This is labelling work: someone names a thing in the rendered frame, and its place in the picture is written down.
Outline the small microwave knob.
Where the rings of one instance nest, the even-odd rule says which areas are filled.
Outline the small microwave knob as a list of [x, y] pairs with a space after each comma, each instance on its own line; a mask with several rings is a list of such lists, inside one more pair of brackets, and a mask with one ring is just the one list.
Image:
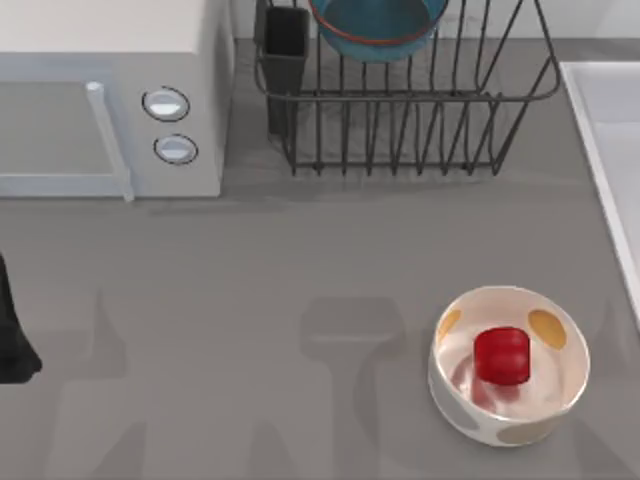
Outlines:
[[170, 165], [187, 165], [199, 153], [198, 146], [192, 139], [179, 134], [156, 139], [153, 149], [160, 160]]

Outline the black utensil holder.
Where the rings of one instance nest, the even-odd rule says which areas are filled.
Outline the black utensil holder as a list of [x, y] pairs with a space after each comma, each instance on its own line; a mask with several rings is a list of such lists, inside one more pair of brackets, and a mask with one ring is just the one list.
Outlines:
[[270, 135], [289, 134], [289, 112], [297, 107], [280, 96], [297, 96], [302, 88], [309, 50], [309, 12], [297, 6], [277, 6], [256, 0], [254, 43], [267, 93]]

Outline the large microwave knob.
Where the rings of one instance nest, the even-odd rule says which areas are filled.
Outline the large microwave knob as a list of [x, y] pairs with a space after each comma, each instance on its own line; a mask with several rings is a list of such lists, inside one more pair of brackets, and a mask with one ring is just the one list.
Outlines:
[[190, 111], [188, 97], [181, 91], [168, 86], [145, 92], [141, 103], [144, 111], [159, 122], [178, 122]]

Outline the pale microwave oven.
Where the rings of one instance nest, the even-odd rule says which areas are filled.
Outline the pale microwave oven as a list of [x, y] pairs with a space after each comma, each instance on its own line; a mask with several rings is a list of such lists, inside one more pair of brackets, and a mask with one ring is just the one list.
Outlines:
[[[0, 82], [104, 83], [135, 199], [219, 195], [234, 69], [230, 0], [0, 0]], [[144, 111], [162, 86], [188, 97], [184, 119]], [[174, 134], [197, 144], [193, 162], [156, 156]]]

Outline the blue bowl with red rim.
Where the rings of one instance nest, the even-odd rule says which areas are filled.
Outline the blue bowl with red rim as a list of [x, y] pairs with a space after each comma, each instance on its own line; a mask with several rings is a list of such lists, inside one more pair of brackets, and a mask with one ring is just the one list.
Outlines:
[[449, 0], [309, 0], [319, 34], [363, 63], [406, 59], [435, 34]]

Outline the white bowl with gold spots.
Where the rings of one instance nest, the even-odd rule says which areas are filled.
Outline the white bowl with gold spots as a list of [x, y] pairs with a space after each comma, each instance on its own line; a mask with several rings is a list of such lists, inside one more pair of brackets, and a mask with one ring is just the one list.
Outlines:
[[[531, 375], [517, 386], [480, 380], [473, 342], [494, 327], [524, 330]], [[467, 437], [494, 447], [519, 447], [547, 437], [584, 393], [591, 370], [587, 342], [551, 299], [515, 286], [482, 286], [451, 301], [428, 349], [427, 382], [435, 405]]]

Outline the microwave door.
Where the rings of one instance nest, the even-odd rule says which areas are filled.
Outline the microwave door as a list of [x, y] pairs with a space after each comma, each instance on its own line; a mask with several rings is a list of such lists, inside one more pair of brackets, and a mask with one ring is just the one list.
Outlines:
[[123, 198], [87, 82], [0, 82], [0, 198]]

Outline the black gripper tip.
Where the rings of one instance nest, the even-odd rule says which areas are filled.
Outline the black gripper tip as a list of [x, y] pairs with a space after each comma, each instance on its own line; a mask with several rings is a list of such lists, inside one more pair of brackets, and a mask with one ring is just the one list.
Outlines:
[[4, 257], [0, 253], [0, 385], [25, 384], [43, 363], [19, 322]]

